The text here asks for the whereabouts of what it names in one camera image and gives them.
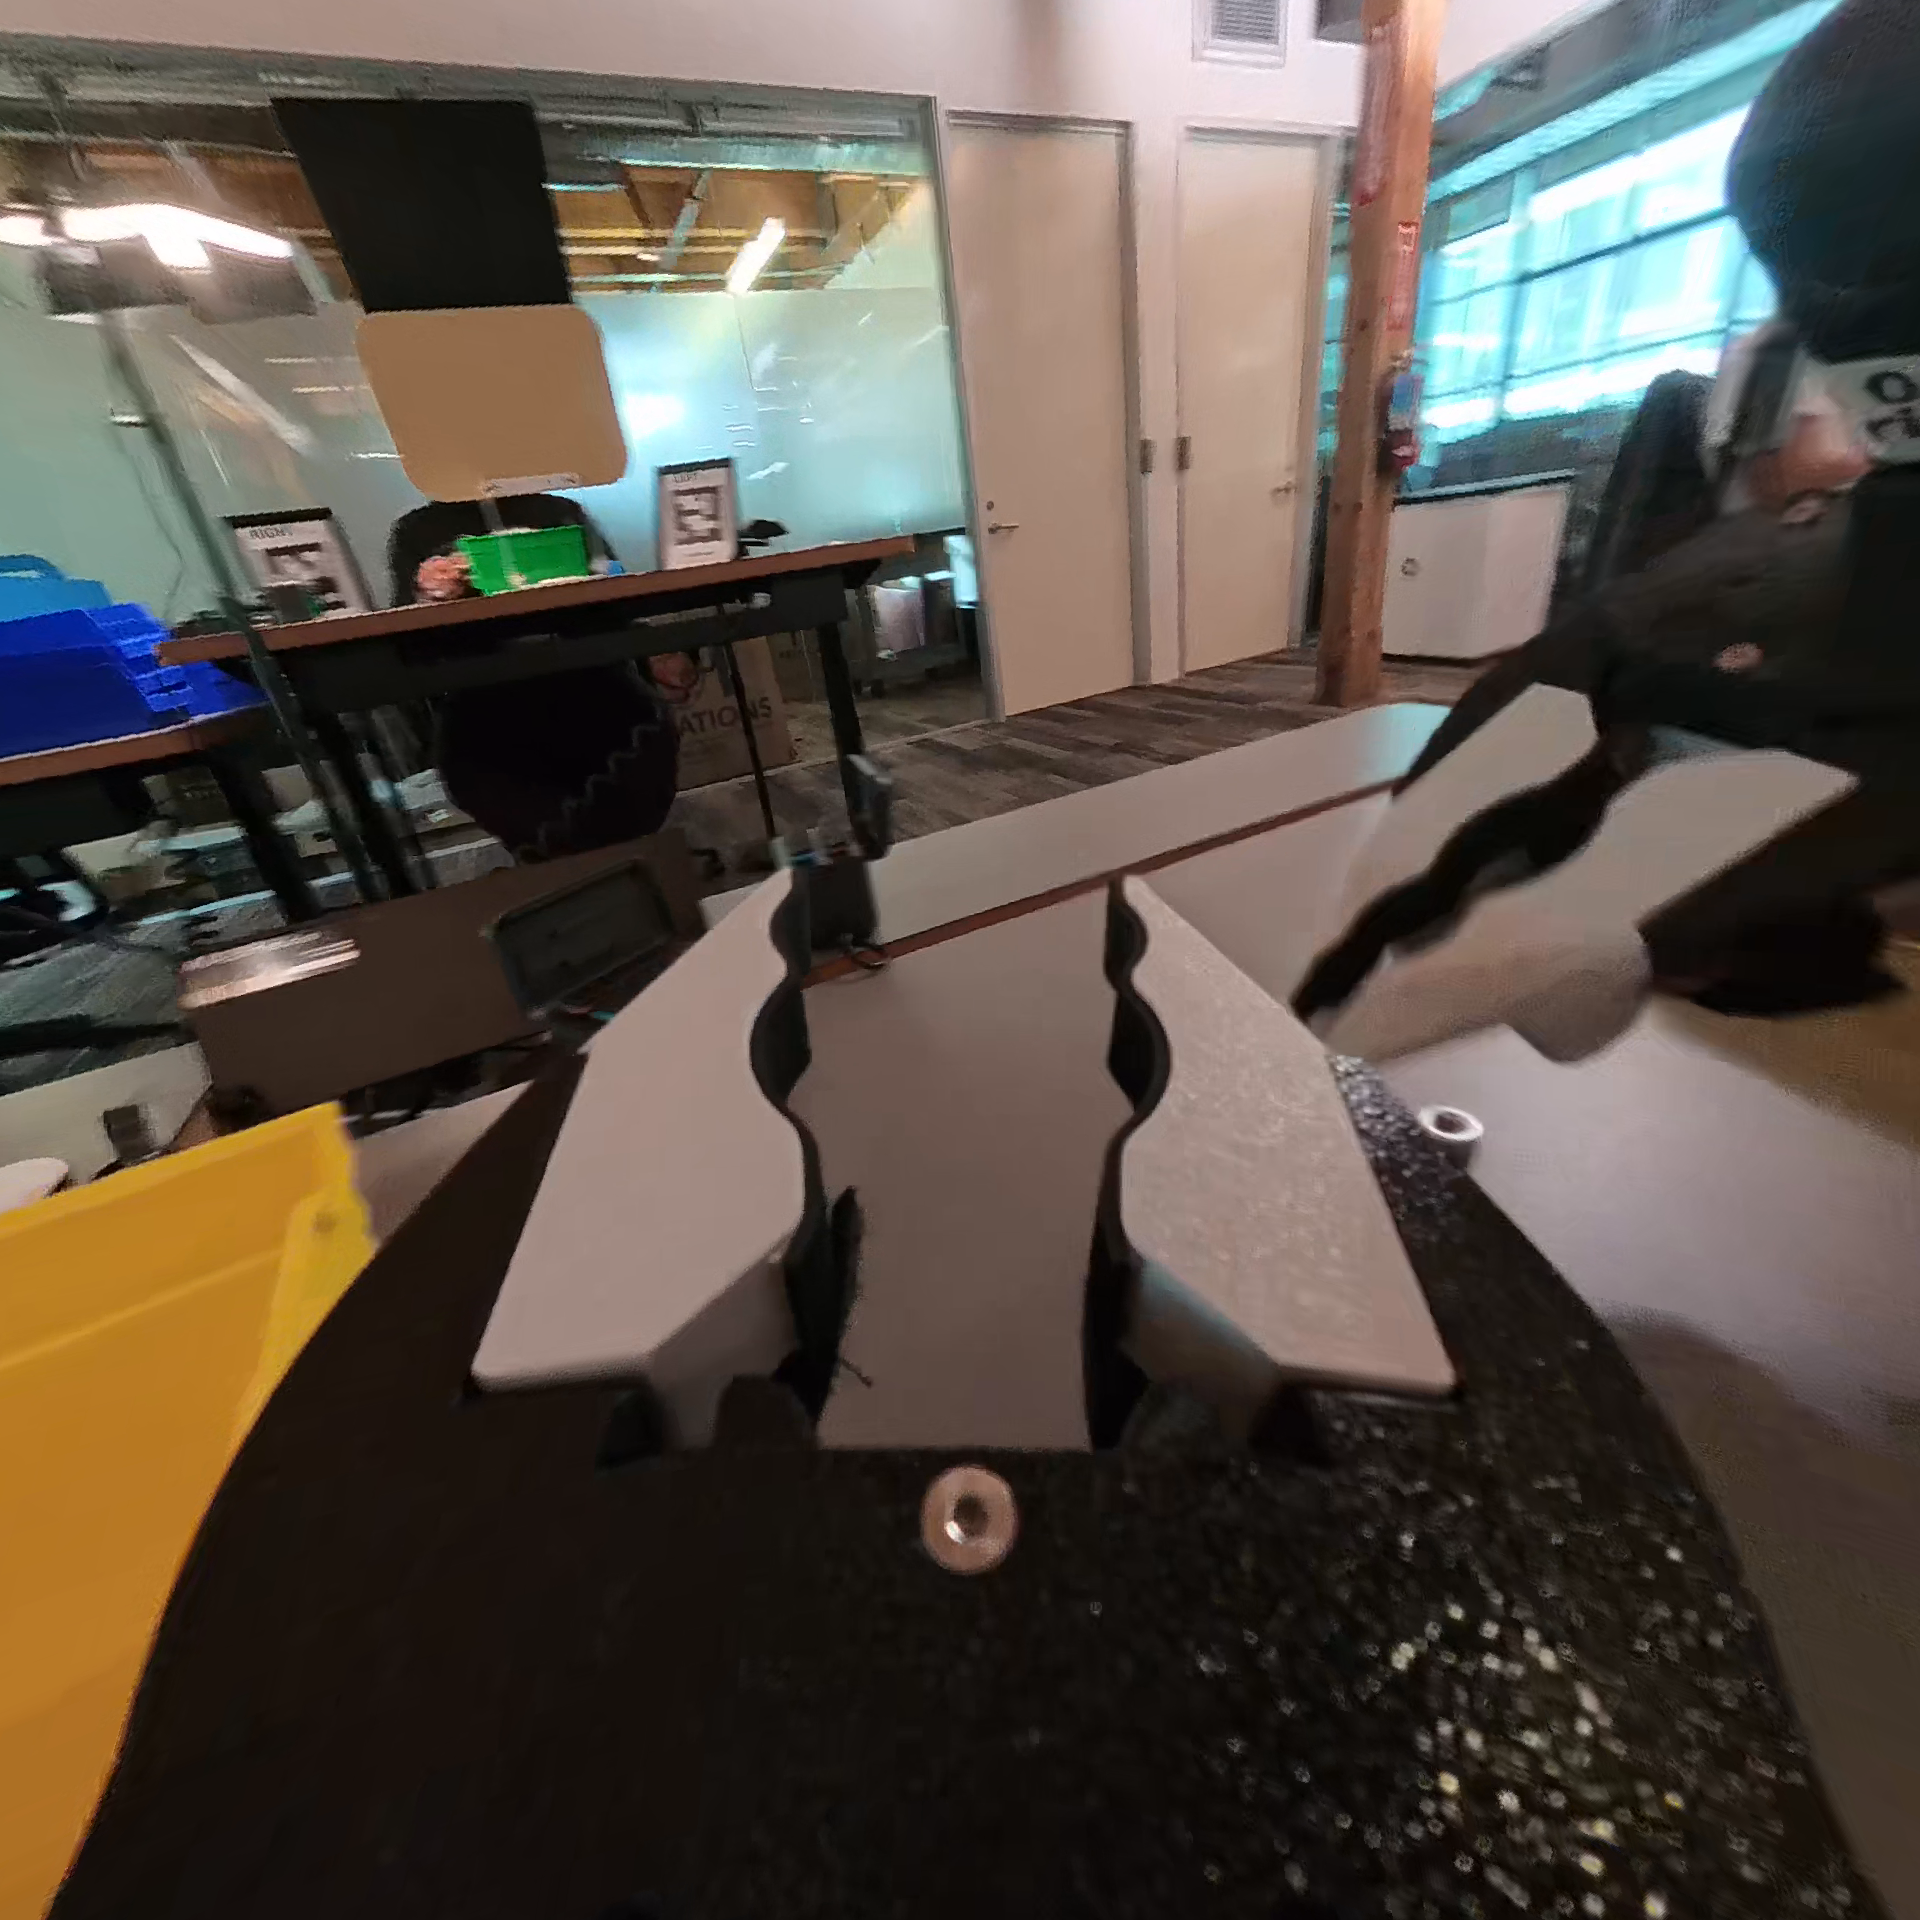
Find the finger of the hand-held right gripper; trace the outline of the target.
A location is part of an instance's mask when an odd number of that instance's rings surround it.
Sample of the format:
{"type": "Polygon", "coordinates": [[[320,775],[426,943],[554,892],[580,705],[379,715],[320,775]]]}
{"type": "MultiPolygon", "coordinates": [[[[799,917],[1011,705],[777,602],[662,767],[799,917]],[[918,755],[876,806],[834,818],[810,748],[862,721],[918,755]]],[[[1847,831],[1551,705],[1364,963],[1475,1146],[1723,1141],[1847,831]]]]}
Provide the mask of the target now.
{"type": "Polygon", "coordinates": [[[1603,821],[1556,892],[1566,917],[1543,943],[1447,943],[1368,963],[1348,943],[1347,883],[1343,919],[1294,987],[1291,1010],[1330,1051],[1375,1066],[1500,1027],[1551,1060],[1584,1060],[1651,996],[1654,919],[1856,789],[1856,775],[1779,749],[1648,761],[1634,748],[1603,748],[1603,821]]]}
{"type": "Polygon", "coordinates": [[[1522,693],[1387,802],[1348,868],[1348,943],[1368,963],[1543,943],[1601,821],[1591,699],[1522,693]]]}

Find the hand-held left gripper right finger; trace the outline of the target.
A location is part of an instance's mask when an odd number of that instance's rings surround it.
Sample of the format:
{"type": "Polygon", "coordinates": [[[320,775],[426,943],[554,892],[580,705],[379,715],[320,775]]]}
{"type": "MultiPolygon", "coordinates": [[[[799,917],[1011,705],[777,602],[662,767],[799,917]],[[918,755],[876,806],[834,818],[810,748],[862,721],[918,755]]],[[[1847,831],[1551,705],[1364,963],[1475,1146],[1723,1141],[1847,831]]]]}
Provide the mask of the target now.
{"type": "Polygon", "coordinates": [[[1276,1447],[1313,1395],[1438,1407],[1447,1345],[1321,1043],[1139,875],[1108,886],[1108,1076],[1087,1415],[1120,1450],[1150,1402],[1276,1447]]]}

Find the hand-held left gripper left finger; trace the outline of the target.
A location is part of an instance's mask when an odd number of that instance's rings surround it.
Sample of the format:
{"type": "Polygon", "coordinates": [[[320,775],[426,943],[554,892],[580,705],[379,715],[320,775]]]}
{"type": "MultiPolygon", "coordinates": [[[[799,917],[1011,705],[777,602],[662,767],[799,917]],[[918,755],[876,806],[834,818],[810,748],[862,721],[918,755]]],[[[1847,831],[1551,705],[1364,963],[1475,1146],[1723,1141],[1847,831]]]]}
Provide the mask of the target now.
{"type": "Polygon", "coordinates": [[[479,1389],[632,1389],[648,1450],[702,1450],[730,1389],[767,1380],[818,1430],[864,1219],[794,1110],[810,963],[807,884],[780,871],[585,1046],[479,1389]]]}

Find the yellow plastic bin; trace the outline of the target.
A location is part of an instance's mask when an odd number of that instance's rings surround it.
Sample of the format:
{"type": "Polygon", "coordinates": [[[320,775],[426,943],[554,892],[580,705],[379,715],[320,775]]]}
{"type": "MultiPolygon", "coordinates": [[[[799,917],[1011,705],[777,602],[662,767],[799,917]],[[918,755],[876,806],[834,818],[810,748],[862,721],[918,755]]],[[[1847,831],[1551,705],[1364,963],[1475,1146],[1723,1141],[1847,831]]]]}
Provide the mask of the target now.
{"type": "Polygon", "coordinates": [[[49,1911],[204,1511],[376,1247],[331,1103],[6,1214],[6,1915],[49,1911]]]}

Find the grey equipment case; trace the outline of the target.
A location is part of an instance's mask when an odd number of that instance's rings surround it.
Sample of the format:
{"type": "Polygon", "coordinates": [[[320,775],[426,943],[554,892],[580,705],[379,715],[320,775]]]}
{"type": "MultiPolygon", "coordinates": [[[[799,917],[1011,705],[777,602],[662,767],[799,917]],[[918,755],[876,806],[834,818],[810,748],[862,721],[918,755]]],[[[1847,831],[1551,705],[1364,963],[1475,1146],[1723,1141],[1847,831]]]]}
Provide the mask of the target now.
{"type": "Polygon", "coordinates": [[[281,1115],[532,1043],[702,932],[692,853],[666,831],[201,954],[177,999],[217,1095],[281,1115]]]}

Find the white door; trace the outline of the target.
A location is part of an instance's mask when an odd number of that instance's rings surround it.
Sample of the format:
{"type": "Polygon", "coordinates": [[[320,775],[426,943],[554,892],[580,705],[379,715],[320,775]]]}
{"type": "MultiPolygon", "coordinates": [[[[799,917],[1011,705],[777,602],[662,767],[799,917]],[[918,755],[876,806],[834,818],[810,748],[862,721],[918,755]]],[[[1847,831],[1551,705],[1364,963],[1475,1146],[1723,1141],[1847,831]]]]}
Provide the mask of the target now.
{"type": "Polygon", "coordinates": [[[954,117],[944,157],[977,575],[1017,715],[1137,674],[1122,139],[954,117]]]}
{"type": "Polygon", "coordinates": [[[1300,631],[1335,171],[1321,137],[1184,137],[1175,466],[1187,674],[1287,651],[1300,631]]]}

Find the cardboard box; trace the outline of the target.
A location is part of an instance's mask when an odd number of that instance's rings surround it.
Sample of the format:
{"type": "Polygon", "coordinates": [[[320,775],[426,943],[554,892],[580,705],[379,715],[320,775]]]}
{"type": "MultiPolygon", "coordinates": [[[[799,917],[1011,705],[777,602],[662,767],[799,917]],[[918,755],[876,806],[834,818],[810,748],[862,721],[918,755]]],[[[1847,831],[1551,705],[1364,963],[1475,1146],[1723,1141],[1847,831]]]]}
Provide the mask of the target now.
{"type": "Polygon", "coordinates": [[[772,644],[767,638],[705,650],[691,690],[666,693],[664,702],[679,733],[681,794],[753,778],[747,735],[764,772],[799,759],[772,644]]]}

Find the wooden-edged office table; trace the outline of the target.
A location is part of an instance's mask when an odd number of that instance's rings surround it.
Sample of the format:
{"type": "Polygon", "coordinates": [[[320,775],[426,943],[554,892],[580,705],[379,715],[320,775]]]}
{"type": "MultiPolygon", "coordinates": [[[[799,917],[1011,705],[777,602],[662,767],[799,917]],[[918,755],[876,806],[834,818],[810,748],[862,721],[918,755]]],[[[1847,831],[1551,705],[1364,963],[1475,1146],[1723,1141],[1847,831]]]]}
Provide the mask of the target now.
{"type": "Polygon", "coordinates": [[[328,805],[328,827],[367,900],[432,886],[416,875],[377,802],[345,717],[657,657],[735,651],[812,633],[849,810],[864,755],[844,628],[849,599],[922,553],[912,535],[826,545],[702,566],[545,583],[492,597],[331,614],[166,639],[169,666],[243,669],[267,694],[286,742],[328,805]]]}
{"type": "Polygon", "coordinates": [[[292,922],[323,905],[276,827],[265,766],[292,757],[267,710],[230,710],[158,732],[2,757],[2,857],[49,857],[134,831],[154,815],[147,779],[200,766],[220,789],[256,875],[292,922]]]}

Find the green plastic bin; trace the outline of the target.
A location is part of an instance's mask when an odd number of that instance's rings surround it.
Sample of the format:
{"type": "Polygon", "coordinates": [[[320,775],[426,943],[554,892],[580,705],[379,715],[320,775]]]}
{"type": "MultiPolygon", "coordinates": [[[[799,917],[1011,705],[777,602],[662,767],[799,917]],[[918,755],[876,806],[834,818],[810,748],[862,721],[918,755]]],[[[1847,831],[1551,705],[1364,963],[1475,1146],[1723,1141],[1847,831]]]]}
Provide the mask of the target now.
{"type": "Polygon", "coordinates": [[[528,591],[545,586],[576,586],[595,578],[587,530],[572,521],[465,535],[456,549],[467,564],[471,590],[483,597],[528,591]]]}

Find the printed marker sign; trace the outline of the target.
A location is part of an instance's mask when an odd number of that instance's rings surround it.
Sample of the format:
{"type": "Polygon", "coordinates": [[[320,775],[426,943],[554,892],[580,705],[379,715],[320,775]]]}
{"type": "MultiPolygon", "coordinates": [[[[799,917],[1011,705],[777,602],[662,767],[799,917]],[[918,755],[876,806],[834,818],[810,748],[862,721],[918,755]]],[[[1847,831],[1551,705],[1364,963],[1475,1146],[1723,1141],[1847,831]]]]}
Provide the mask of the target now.
{"type": "Polygon", "coordinates": [[[298,597],[310,617],[377,613],[334,509],[230,515],[224,529],[250,588],[270,605],[292,605],[298,597]]]}
{"type": "Polygon", "coordinates": [[[700,459],[657,469],[657,566],[697,570],[739,559],[739,494],[735,459],[700,459]]]}

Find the stack of blue bins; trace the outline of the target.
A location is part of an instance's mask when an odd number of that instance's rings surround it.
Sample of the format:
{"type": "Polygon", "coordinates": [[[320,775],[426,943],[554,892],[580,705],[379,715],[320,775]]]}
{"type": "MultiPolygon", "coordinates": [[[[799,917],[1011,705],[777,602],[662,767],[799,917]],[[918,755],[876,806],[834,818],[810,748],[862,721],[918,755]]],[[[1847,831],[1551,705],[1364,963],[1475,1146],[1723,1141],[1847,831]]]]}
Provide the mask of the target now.
{"type": "Polygon", "coordinates": [[[178,729],[267,699],[212,662],[161,661],[171,633],[104,583],[34,555],[2,557],[2,755],[89,748],[178,729]]]}

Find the black hanging panel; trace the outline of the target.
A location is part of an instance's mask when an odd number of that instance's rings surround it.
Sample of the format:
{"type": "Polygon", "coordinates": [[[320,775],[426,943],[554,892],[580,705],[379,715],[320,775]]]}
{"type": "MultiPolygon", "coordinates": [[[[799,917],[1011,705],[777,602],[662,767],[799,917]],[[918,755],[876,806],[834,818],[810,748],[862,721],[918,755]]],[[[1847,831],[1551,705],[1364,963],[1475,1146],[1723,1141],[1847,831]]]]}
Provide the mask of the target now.
{"type": "Polygon", "coordinates": [[[273,117],[368,315],[572,305],[528,102],[275,98],[273,117]]]}

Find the wooden post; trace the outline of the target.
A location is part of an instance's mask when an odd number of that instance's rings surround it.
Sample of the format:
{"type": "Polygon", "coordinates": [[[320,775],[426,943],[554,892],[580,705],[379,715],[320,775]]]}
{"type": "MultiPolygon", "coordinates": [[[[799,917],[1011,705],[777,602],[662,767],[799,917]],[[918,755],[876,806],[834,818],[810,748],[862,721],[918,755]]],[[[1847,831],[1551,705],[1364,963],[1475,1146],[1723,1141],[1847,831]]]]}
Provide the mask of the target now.
{"type": "Polygon", "coordinates": [[[1316,642],[1316,699],[1368,706],[1384,677],[1387,530],[1400,469],[1384,455],[1387,402],[1410,366],[1446,3],[1368,3],[1361,124],[1348,197],[1348,294],[1328,549],[1316,642]]]}

